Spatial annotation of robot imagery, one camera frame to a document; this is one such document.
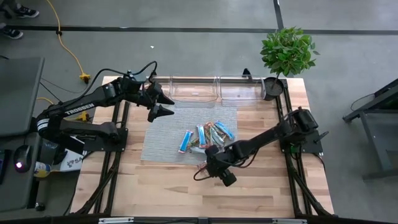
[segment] woven mat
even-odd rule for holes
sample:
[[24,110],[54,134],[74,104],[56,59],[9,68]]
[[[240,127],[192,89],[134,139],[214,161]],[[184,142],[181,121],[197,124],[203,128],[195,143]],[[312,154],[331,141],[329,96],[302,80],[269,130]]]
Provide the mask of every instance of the woven mat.
[[141,160],[171,162],[175,164],[198,165],[206,160],[199,153],[179,153],[178,149],[185,131],[193,132],[191,139],[198,136],[197,125],[209,121],[221,121],[238,138],[236,108],[215,105],[213,108],[167,107],[175,112],[172,116],[156,118],[145,134]]

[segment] gray floor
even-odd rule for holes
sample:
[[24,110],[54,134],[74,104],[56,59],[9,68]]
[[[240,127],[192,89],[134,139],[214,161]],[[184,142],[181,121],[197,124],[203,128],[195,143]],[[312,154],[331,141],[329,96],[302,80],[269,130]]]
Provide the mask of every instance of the gray floor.
[[[272,1],[258,0],[54,0],[61,22],[75,26],[233,27],[276,28]],[[41,10],[40,18],[13,24],[55,24],[45,1],[26,1]],[[397,29],[396,1],[280,0],[286,26],[306,29]],[[181,32],[64,32],[64,43],[78,56],[85,72],[104,67],[138,70],[151,60],[159,75],[239,75],[243,68],[269,76],[259,55],[265,34]],[[335,213],[341,217],[396,222],[398,179],[363,182],[361,176],[377,171],[376,153],[368,146],[361,123],[348,125],[341,117],[357,98],[397,78],[398,39],[395,35],[314,35],[317,66],[305,79],[308,98],[323,139],[326,176]],[[0,54],[12,58],[45,57],[43,77],[73,91],[84,88],[73,59],[59,46],[54,32],[26,31],[19,41],[0,39]],[[49,85],[61,100],[78,94]],[[54,100],[45,90],[39,96]],[[46,107],[37,103],[35,112]],[[53,176],[41,191],[49,208],[25,217],[61,215],[72,196],[77,174]],[[16,213],[1,213],[0,218]]]

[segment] cord on floor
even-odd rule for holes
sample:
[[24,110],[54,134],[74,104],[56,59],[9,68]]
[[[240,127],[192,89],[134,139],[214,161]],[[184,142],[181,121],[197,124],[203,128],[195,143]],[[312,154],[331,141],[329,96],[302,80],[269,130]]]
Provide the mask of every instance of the cord on floor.
[[62,46],[70,55],[72,55],[72,57],[76,60],[76,63],[78,64],[79,69],[80,69],[80,72],[81,72],[79,78],[82,79],[86,84],[88,84],[88,80],[90,79],[90,75],[86,74],[86,73],[83,71],[83,68],[82,68],[81,65],[80,65],[79,59],[77,59],[76,55],[75,55],[71,50],[69,50],[69,48],[67,48],[67,47],[63,44],[62,38],[61,38],[62,32],[61,32],[61,22],[60,22],[60,18],[58,17],[57,11],[55,10],[54,6],[51,4],[50,0],[46,0],[46,1],[47,1],[48,4],[50,5],[51,9],[53,10],[53,12],[54,12],[54,14],[55,14],[55,17],[57,18],[57,23],[58,23],[57,36],[58,36],[58,40],[60,41],[61,46]]
[[50,81],[46,80],[45,78],[42,78],[42,79],[43,79],[44,81],[48,82],[49,84],[51,84],[51,85],[53,85],[53,86],[55,86],[55,87],[57,87],[57,88],[59,88],[59,89],[61,89],[61,90],[67,91],[67,92],[69,92],[69,93],[83,93],[83,92],[87,89],[87,85],[86,85],[86,87],[85,87],[84,89],[80,90],[80,91],[71,91],[71,90],[67,90],[66,88],[60,87],[60,86],[58,86],[57,84],[55,84],[55,83],[53,83],[53,82],[50,82]]
[[52,96],[54,96],[55,99],[62,102],[62,100],[60,100],[57,96],[55,96],[54,93],[52,93],[42,82],[40,82],[40,85],[42,85]]

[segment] yellow extension cord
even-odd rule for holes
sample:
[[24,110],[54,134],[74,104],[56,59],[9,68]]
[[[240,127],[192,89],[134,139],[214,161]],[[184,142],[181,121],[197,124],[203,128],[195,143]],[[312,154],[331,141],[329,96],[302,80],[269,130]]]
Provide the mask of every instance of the yellow extension cord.
[[[38,97],[38,98],[36,98],[36,100],[45,100],[45,101],[51,103],[52,105],[54,104],[50,99],[48,99],[46,97]],[[77,120],[77,119],[79,119],[79,117],[76,117],[76,118],[64,118],[64,119],[65,120]]]
[[90,79],[90,75],[86,74],[86,73],[83,71],[83,68],[81,67],[80,62],[79,62],[79,60],[77,59],[77,57],[75,56],[75,54],[73,54],[72,51],[70,51],[70,50],[63,44],[62,38],[61,38],[61,33],[60,33],[60,32],[61,32],[61,22],[60,22],[60,18],[58,17],[58,14],[57,14],[57,12],[56,12],[54,6],[51,4],[50,0],[46,0],[46,1],[47,1],[47,2],[49,3],[49,5],[51,6],[51,8],[52,8],[52,10],[53,10],[53,12],[54,12],[54,14],[55,14],[55,17],[57,18],[57,22],[58,22],[58,33],[57,33],[57,35],[58,35],[58,40],[60,41],[61,46],[62,46],[68,53],[70,53],[70,55],[72,55],[73,58],[76,60],[77,64],[79,65],[80,72],[81,72],[81,74],[80,74],[79,77],[80,77],[80,79],[82,79],[82,80],[87,84],[87,83],[88,83],[88,80]]
[[[82,79],[85,83],[88,83],[88,80],[90,79],[90,75],[86,74],[86,73],[83,71],[83,68],[82,68],[81,65],[80,65],[79,59],[77,59],[76,55],[75,55],[71,50],[69,50],[69,49],[63,44],[62,38],[61,38],[61,33],[60,33],[60,32],[61,32],[61,22],[60,22],[60,18],[58,17],[58,14],[57,14],[57,12],[56,12],[54,6],[51,4],[51,2],[50,2],[49,0],[47,0],[47,2],[48,2],[49,5],[51,6],[51,8],[52,8],[52,10],[53,10],[53,12],[54,12],[54,14],[55,14],[55,17],[57,18],[57,22],[58,22],[58,34],[57,34],[57,36],[58,36],[58,40],[60,41],[61,46],[62,46],[68,53],[70,53],[70,55],[73,56],[73,58],[76,60],[77,64],[79,65],[80,72],[81,72],[81,74],[80,74],[80,76],[79,76],[80,79]],[[49,99],[46,98],[46,97],[38,97],[38,98],[36,98],[36,100],[45,100],[45,101],[49,102],[49,103],[52,104],[52,105],[54,104],[51,100],[49,100]],[[77,120],[77,119],[82,118],[83,116],[84,116],[84,114],[82,114],[81,116],[77,116],[76,118],[64,118],[64,119],[65,119],[65,120]]]

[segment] wooden table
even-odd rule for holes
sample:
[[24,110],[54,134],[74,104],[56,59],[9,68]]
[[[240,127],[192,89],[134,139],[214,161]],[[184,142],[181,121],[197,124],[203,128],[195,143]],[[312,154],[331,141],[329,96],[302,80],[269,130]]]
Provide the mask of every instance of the wooden table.
[[[104,77],[103,83],[113,79],[115,77]],[[289,78],[287,82],[293,110],[299,106],[309,109],[304,81],[301,78]],[[165,92],[168,88],[168,85],[164,85]],[[192,85],[193,91],[200,91],[201,88],[200,83]],[[240,139],[249,139],[278,123],[275,101],[248,102],[238,102],[241,104],[236,115]],[[112,113],[113,107],[97,108],[93,122],[100,124],[111,121]],[[278,141],[261,148],[250,167],[230,168],[238,179],[232,186],[223,186],[218,178],[196,182],[192,178],[197,171],[195,166],[140,160],[145,131],[150,126],[147,113],[143,107],[130,107],[127,122],[129,136],[119,167],[112,215],[251,218],[294,216],[285,158],[280,152]],[[81,208],[97,187],[103,157],[103,152],[95,152],[84,160],[71,212]],[[302,160],[309,189],[324,208],[333,213],[321,162],[311,154],[303,154]],[[304,211],[299,190],[298,194]],[[107,195],[108,189],[105,189],[102,209]]]

